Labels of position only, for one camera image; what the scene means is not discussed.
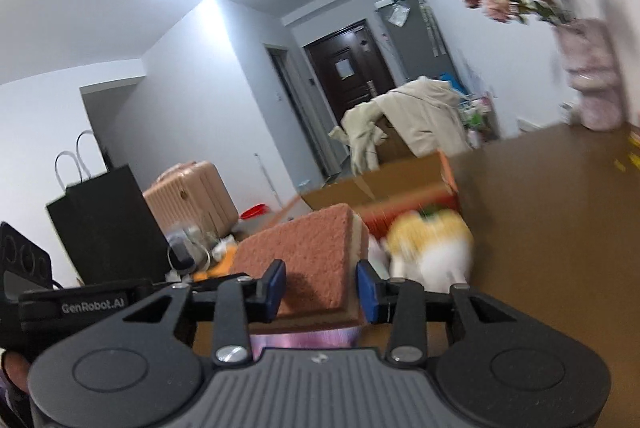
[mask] plush toy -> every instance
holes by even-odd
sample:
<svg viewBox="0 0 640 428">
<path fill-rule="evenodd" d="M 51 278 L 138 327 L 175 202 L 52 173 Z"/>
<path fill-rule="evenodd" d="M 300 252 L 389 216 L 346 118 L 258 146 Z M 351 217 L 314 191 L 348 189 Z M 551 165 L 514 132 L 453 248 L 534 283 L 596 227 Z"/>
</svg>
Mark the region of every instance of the plush toy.
<svg viewBox="0 0 640 428">
<path fill-rule="evenodd" d="M 469 277 L 473 237 L 453 210 L 428 217 L 418 212 L 400 215 L 385 244 L 392 258 L 391 277 L 418 281 L 426 291 L 448 293 L 452 284 L 466 283 Z"/>
</svg>

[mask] plastic bag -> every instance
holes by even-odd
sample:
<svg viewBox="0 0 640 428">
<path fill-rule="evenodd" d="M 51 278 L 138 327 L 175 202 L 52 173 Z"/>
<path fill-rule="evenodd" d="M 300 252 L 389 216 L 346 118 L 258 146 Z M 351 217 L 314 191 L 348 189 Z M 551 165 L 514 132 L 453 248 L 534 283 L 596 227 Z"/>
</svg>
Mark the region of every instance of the plastic bag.
<svg viewBox="0 0 640 428">
<path fill-rule="evenodd" d="M 389 17 L 389 22 L 398 28 L 402 28 L 406 23 L 406 20 L 409 18 L 409 12 L 411 8 L 402 4 L 402 2 L 396 2 L 394 5 L 394 10 Z"/>
</svg>

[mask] cardboard box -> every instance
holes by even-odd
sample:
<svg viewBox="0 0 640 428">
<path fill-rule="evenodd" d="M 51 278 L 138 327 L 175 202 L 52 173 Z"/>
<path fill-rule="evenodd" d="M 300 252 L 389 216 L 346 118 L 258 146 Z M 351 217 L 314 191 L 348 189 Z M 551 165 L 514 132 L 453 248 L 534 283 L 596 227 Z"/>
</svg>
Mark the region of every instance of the cardboard box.
<svg viewBox="0 0 640 428">
<path fill-rule="evenodd" d="M 314 211 L 347 203 L 376 238 L 386 235 L 398 215 L 429 204 L 460 211 L 458 187 L 442 152 L 387 164 L 301 195 Z"/>
</svg>

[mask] door handle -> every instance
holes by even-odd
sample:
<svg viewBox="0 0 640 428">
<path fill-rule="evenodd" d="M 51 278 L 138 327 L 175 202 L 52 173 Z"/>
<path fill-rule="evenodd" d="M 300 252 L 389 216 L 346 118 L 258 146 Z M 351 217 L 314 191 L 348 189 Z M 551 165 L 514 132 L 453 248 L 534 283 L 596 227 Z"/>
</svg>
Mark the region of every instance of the door handle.
<svg viewBox="0 0 640 428">
<path fill-rule="evenodd" d="M 369 93 L 371 94 L 372 98 L 375 98 L 378 96 L 378 91 L 376 90 L 376 86 L 373 85 L 373 80 L 369 80 L 367 82 L 367 85 L 369 86 Z"/>
</svg>

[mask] white cloth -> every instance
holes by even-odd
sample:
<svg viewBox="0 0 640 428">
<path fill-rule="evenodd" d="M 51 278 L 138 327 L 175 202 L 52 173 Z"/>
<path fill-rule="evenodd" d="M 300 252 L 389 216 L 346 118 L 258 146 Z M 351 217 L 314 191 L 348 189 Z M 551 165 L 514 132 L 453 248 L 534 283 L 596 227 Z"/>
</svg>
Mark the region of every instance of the white cloth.
<svg viewBox="0 0 640 428">
<path fill-rule="evenodd" d="M 460 97 L 449 82 L 421 76 L 374 101 L 417 157 L 438 149 L 452 156 L 470 150 L 458 114 Z"/>
<path fill-rule="evenodd" d="M 342 128 L 334 127 L 329 137 L 351 148 L 351 172 L 353 175 L 377 170 L 376 145 L 386 139 L 386 134 L 375 126 L 382 118 L 382 110 L 375 101 L 361 103 L 344 113 Z"/>
</svg>

